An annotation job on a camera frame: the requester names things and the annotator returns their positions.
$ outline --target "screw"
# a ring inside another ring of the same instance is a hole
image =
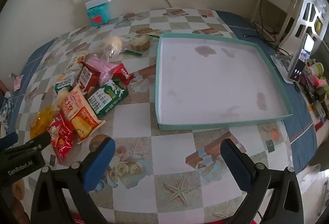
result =
[[[41,171],[42,171],[43,173],[48,172],[48,170],[49,170],[49,167],[48,167],[48,166],[44,166],[44,167],[41,169]]]
[[[256,167],[260,170],[263,170],[265,168],[264,164],[262,164],[262,163],[257,163]]]
[[[80,167],[80,163],[75,162],[75,163],[73,163],[73,164],[71,165],[71,167],[72,167],[73,169],[77,169],[77,168]]]

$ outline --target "white tray with green edge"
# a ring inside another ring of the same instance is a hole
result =
[[[159,39],[155,110],[160,130],[196,130],[292,115],[280,79],[259,45],[165,33]]]

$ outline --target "green snack package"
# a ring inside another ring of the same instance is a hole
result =
[[[68,88],[71,91],[75,85],[76,72],[71,71],[66,74],[62,74],[60,77],[56,79],[54,90],[58,94],[58,92],[62,88]]]
[[[128,88],[122,88],[109,80],[88,99],[88,103],[95,111],[97,117],[104,116],[120,100],[128,96]]]

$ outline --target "turquoise container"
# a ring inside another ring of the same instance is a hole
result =
[[[87,10],[87,15],[93,26],[105,24],[111,18],[109,3],[104,3],[99,6],[94,6]]]

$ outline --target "pink snack package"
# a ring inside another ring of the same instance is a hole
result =
[[[99,86],[103,86],[105,83],[107,83],[110,79],[113,77],[113,69],[117,67],[117,64],[108,63],[106,61],[100,60],[97,55],[92,55],[89,57],[89,59],[86,61],[86,63],[93,68],[100,71],[99,76]]]
[[[14,81],[14,91],[20,89],[20,84],[22,82],[23,75],[17,76]]]

